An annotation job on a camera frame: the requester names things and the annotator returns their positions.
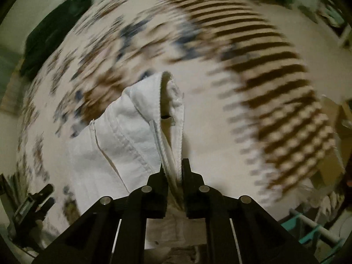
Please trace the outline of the floral bed quilt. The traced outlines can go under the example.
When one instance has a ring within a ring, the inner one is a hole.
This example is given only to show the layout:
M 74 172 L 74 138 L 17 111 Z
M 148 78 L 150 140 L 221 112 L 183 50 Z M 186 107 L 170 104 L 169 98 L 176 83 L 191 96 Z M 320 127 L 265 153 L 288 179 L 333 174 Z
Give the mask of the floral bed quilt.
M 246 0 L 98 0 L 24 98 L 19 194 L 54 186 L 46 239 L 82 215 L 68 169 L 70 140 L 125 88 L 162 72 L 183 96 L 183 156 L 227 196 L 270 206 L 335 148 L 301 57 Z

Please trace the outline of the white pants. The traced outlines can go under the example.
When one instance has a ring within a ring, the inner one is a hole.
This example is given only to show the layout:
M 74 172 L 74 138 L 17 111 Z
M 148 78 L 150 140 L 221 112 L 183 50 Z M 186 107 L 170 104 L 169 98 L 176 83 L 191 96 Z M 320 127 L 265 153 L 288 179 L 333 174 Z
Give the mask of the white pants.
M 181 187 L 184 103 L 172 75 L 155 73 L 127 87 L 67 147 L 71 186 L 80 212 L 99 198 L 121 198 L 164 170 L 168 206 L 147 221 L 146 249 L 206 243 L 205 222 L 188 219 Z

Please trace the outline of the teal storage rack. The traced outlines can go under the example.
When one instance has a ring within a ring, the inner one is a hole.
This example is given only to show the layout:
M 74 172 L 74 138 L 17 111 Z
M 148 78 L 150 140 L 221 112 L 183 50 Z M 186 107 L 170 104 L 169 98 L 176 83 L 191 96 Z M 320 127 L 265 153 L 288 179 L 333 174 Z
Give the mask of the teal storage rack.
M 330 250 L 322 260 L 319 260 L 319 263 L 334 263 L 343 251 L 345 243 L 343 238 L 294 209 L 289 211 L 289 217 L 282 221 L 281 226 L 300 244 L 304 246 L 309 244 L 311 249 L 317 248 L 319 240 L 329 246 Z

